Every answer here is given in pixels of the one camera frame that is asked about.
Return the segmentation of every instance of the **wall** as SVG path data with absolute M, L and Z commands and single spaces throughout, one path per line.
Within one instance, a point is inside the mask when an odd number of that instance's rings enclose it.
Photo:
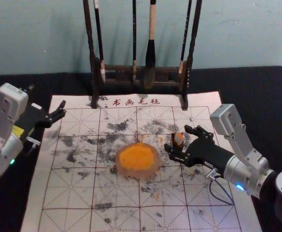
M 188 0 L 157 0 L 157 66 L 179 64 L 187 4 Z M 99 9 L 105 61 L 131 64 L 131 0 L 100 0 Z M 145 64 L 148 17 L 149 0 L 137 0 L 140 65 Z M 96 36 L 94 42 L 99 54 Z M 194 68 L 262 65 L 282 65 L 282 0 L 204 0 Z M 0 0 L 0 74 L 89 70 L 82 0 Z

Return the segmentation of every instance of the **orange plate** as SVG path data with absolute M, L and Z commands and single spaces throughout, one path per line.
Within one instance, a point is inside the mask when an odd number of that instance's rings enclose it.
M 123 176 L 130 176 L 130 177 L 135 177 L 135 178 L 149 178 L 152 175 L 155 174 L 155 172 L 159 169 L 159 165 L 160 165 L 160 157 L 159 154 L 157 152 L 157 150 L 149 145 L 149 144 L 145 144 L 142 143 L 143 146 L 149 148 L 153 155 L 154 155 L 154 163 L 153 165 L 148 169 L 148 170 L 139 170 L 139 171 L 135 171 L 135 170 L 128 170 L 124 167 L 122 167 L 121 163 L 120 163 L 120 154 L 127 148 L 130 148 L 131 146 L 135 145 L 135 144 L 139 144 L 139 143 L 133 143 L 133 144 L 129 144 L 126 145 L 124 147 L 122 147 L 115 156 L 115 166 L 116 169 L 118 171 L 119 174 L 123 175 Z

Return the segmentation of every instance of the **black table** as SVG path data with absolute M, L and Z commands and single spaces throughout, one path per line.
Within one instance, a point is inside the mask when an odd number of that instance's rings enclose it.
M 254 147 L 282 171 L 282 67 L 249 67 L 193 70 L 189 93 L 220 91 L 223 103 L 234 103 L 247 125 Z M 52 94 L 88 94 L 89 75 L 55 73 L 0 76 L 0 86 L 9 82 L 17 87 L 36 86 L 31 101 L 48 109 Z M 127 87 L 111 87 L 105 94 L 128 94 Z M 43 130 L 34 137 L 41 139 Z M 22 225 L 28 192 L 38 151 L 29 157 L 19 156 L 0 179 L 0 232 L 17 232 Z M 272 205 L 253 199 L 263 231 L 282 231 L 282 223 L 274 216 Z

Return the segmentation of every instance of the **brush handle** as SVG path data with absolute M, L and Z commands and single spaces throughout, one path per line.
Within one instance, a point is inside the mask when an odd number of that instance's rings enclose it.
M 99 58 L 100 58 L 101 61 L 103 61 L 103 50 L 102 50 L 102 38 L 101 38 L 101 28 L 100 28 L 98 0 L 94 0 L 94 7 L 95 7 L 95 18 L 96 18 L 96 26 L 97 26 L 97 35 L 98 35 Z
M 86 33 L 88 39 L 91 72 L 95 74 L 95 53 L 94 53 L 93 31 L 92 31 L 92 23 L 91 23 L 91 16 L 89 12 L 88 0 L 83 0 L 83 8 L 84 8 L 84 17 L 85 17 L 85 27 L 86 27 Z
M 186 23 L 185 23 L 185 31 L 184 31 L 184 39 L 183 39 L 183 46 L 182 46 L 182 53 L 181 53 L 181 61 L 184 60 L 187 31 L 188 31 L 189 17 L 190 17 L 190 11 L 191 11 L 191 2 L 192 2 L 192 0 L 189 0 L 189 2 L 188 2 Z
M 133 23 L 133 73 L 137 72 L 137 7 L 136 0 L 132 0 L 132 23 Z
M 154 40 L 155 38 L 155 24 L 156 24 L 156 0 L 151 0 L 149 40 Z

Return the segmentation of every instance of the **ink stain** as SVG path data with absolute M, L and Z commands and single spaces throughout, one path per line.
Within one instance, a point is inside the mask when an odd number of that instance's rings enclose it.
M 150 192 L 150 188 L 149 187 L 141 187 L 141 192 Z
M 91 145 L 96 145 L 97 144 L 97 139 L 87 138 L 86 136 L 81 136 L 81 138 L 83 140 L 87 141 Z
M 106 209 L 109 209 L 112 207 L 112 203 L 99 203 L 95 204 L 95 208 L 101 210 L 102 212 L 106 211 Z
M 107 128 L 109 128 L 111 130 L 115 130 L 115 131 L 124 131 L 128 127 L 127 122 L 128 122 L 128 119 L 124 122 L 119 123 L 119 124 L 108 123 Z
M 62 137 L 61 141 L 63 141 L 66 146 L 72 147 L 73 137 Z
M 68 155 L 66 160 L 72 163 L 76 162 L 76 159 L 74 158 L 77 155 L 77 150 L 72 150 Z
M 62 168 L 65 170 L 66 173 L 70 172 L 70 168 L 67 168 L 67 167 L 64 167 L 64 166 L 62 166 Z
M 105 221 L 106 223 L 108 223 L 108 224 L 111 223 L 111 219 L 110 219 L 110 218 L 105 218 L 104 221 Z
M 133 142 L 135 142 L 133 139 L 129 139 L 124 135 L 108 133 L 104 138 L 99 138 L 98 161 L 113 165 L 117 151 Z
M 111 174 L 117 174 L 117 169 L 115 167 L 109 169 Z
M 45 137 L 48 139 L 56 139 L 58 137 L 58 131 L 48 131 L 45 133 Z
M 102 101 L 108 100 L 107 96 L 99 96 L 99 99 Z
M 198 169 L 195 169 L 195 174 L 199 175 L 201 172 Z
M 78 164 L 80 164 L 82 167 L 85 167 L 85 163 L 83 161 L 79 161 Z
M 78 172 L 78 175 L 80 175 L 82 178 L 82 180 L 84 180 L 88 175 L 89 175 L 89 172 Z

